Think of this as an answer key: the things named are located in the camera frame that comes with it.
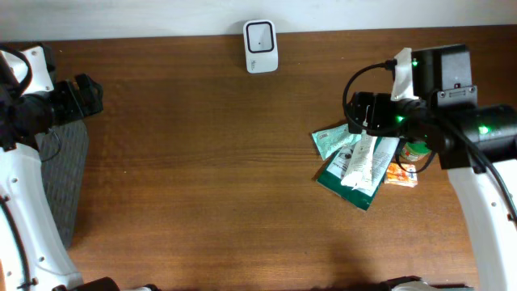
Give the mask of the grey plastic mesh basket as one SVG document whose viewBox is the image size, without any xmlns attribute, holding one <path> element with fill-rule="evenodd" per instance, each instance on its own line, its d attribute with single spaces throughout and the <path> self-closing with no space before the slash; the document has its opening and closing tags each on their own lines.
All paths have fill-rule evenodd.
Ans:
<svg viewBox="0 0 517 291">
<path fill-rule="evenodd" d="M 82 121 L 38 134 L 45 195 L 66 249 L 73 241 L 90 139 Z"/>
</svg>

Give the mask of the green lid seasoning jar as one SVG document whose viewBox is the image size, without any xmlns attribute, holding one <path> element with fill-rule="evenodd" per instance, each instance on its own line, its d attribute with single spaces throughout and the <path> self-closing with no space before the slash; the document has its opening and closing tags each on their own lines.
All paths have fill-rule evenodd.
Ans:
<svg viewBox="0 0 517 291">
<path fill-rule="evenodd" d="M 431 150 L 425 142 L 407 142 L 401 149 L 400 157 L 409 162 L 417 162 L 424 159 Z"/>
</svg>

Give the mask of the green white package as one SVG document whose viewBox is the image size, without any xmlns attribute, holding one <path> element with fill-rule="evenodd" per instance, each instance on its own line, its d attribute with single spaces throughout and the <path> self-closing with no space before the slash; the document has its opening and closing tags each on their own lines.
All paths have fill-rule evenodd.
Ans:
<svg viewBox="0 0 517 291">
<path fill-rule="evenodd" d="M 399 143 L 395 137 L 370 141 L 374 143 L 358 141 L 342 147 L 316 179 L 321 186 L 364 211 L 371 206 Z"/>
</svg>

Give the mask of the light green small pouch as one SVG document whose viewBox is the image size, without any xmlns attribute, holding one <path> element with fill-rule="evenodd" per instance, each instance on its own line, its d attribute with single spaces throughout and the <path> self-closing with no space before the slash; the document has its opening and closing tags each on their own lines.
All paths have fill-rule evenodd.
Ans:
<svg viewBox="0 0 517 291">
<path fill-rule="evenodd" d="M 340 150 L 344 146 L 353 146 L 361 139 L 359 134 L 349 132 L 347 124 L 317 131 L 311 136 L 322 160 L 328 159 L 336 150 Z"/>
</svg>

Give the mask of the orange Kleenex tissue pack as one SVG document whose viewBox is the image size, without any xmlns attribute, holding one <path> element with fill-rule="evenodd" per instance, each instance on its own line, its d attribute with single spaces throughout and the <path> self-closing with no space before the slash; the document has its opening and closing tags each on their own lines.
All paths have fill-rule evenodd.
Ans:
<svg viewBox="0 0 517 291">
<path fill-rule="evenodd" d="M 384 177 L 384 183 L 414 188 L 418 185 L 415 165 L 402 163 L 402 169 L 395 162 L 391 162 Z"/>
</svg>

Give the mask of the white barcode scanner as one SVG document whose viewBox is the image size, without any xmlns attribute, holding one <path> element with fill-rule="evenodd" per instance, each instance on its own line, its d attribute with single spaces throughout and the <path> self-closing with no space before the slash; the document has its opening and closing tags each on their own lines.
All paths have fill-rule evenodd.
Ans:
<svg viewBox="0 0 517 291">
<path fill-rule="evenodd" d="M 266 19 L 247 21 L 242 28 L 246 70 L 250 74 L 274 72 L 279 67 L 275 25 Z"/>
</svg>

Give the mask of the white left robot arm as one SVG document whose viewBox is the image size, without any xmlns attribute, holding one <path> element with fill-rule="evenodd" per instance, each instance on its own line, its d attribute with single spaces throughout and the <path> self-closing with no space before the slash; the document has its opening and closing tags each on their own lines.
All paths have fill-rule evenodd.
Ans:
<svg viewBox="0 0 517 291">
<path fill-rule="evenodd" d="M 44 191 L 36 137 L 103 110 L 87 74 L 56 80 L 52 50 L 1 47 L 1 269 L 7 290 L 117 290 L 110 277 L 85 282 L 61 241 Z"/>
</svg>

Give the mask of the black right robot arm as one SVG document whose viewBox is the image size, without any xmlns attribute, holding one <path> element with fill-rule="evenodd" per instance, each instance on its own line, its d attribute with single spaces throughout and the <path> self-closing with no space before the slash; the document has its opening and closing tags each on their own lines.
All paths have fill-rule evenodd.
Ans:
<svg viewBox="0 0 517 291">
<path fill-rule="evenodd" d="M 516 288 L 516 111 L 481 107 L 464 44 L 413 50 L 367 66 L 389 70 L 390 93 L 343 92 L 353 133 L 420 141 L 448 173 L 482 290 Z"/>
</svg>

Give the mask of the white tube beige cap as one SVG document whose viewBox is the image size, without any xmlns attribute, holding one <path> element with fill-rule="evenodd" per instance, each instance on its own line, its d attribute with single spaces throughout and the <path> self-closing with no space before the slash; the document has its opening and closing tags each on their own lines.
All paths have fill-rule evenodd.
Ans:
<svg viewBox="0 0 517 291">
<path fill-rule="evenodd" d="M 372 160 L 376 139 L 365 131 L 361 133 L 361 139 L 355 144 L 351 161 L 341 180 L 342 186 L 372 189 Z"/>
</svg>

